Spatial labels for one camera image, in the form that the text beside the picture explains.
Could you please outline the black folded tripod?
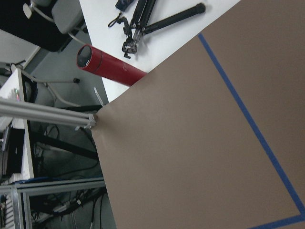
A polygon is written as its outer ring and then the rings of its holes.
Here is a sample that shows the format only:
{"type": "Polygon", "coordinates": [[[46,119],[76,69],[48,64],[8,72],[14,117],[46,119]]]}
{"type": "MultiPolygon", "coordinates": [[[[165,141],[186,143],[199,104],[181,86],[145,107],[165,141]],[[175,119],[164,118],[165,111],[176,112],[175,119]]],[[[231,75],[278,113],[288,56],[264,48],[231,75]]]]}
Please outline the black folded tripod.
{"type": "Polygon", "coordinates": [[[129,54],[137,53],[137,43],[139,42],[143,32],[147,26],[155,0],[139,0],[134,10],[132,19],[128,22],[127,18],[122,16],[126,9],[133,3],[133,0],[118,0],[115,7],[120,11],[119,15],[113,19],[108,27],[112,27],[115,23],[124,23],[123,31],[126,35],[126,41],[122,45],[124,57],[130,59],[129,54]]]}

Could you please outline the red cylinder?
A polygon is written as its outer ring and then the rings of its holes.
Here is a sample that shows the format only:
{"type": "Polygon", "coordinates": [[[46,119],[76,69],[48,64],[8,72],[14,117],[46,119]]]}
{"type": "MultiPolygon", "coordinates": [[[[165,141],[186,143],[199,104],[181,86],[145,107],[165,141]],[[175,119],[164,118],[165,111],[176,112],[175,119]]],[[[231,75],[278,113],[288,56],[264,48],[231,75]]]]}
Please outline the red cylinder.
{"type": "Polygon", "coordinates": [[[84,71],[125,86],[134,85],[147,74],[89,44],[79,49],[76,56],[76,63],[84,71]]]}

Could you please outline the black stick tool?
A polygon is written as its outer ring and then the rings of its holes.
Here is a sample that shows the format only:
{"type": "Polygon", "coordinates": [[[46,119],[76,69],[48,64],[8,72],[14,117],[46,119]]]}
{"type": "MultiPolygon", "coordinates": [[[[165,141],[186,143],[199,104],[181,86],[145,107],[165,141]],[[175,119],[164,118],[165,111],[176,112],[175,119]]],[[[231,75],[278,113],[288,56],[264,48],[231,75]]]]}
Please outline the black stick tool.
{"type": "Polygon", "coordinates": [[[187,18],[190,18],[192,16],[198,15],[198,14],[202,14],[205,13],[206,10],[206,6],[203,3],[198,3],[195,6],[186,9],[184,11],[181,11],[175,15],[172,15],[170,17],[167,17],[163,20],[160,20],[158,22],[155,22],[151,25],[146,26],[143,30],[142,30],[142,34],[146,35],[149,33],[152,33],[154,31],[163,29],[167,26],[170,26],[172,24],[175,24],[177,22],[180,22],[182,20],[185,20],[187,18]]]}

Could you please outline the grey office chair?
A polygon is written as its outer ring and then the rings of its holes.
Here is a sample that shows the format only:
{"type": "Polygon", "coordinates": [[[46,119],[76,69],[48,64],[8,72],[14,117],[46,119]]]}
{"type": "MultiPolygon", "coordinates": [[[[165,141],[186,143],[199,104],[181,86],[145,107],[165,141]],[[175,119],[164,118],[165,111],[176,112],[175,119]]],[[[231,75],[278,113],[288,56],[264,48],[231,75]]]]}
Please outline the grey office chair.
{"type": "Polygon", "coordinates": [[[74,31],[86,32],[81,28],[84,17],[80,2],[78,0],[57,0],[51,9],[52,16],[49,17],[39,7],[48,7],[51,3],[51,0],[31,0],[29,4],[24,3],[22,9],[28,19],[33,12],[36,12],[47,21],[54,23],[60,33],[67,34],[75,41],[84,44],[72,34],[74,31]]]}

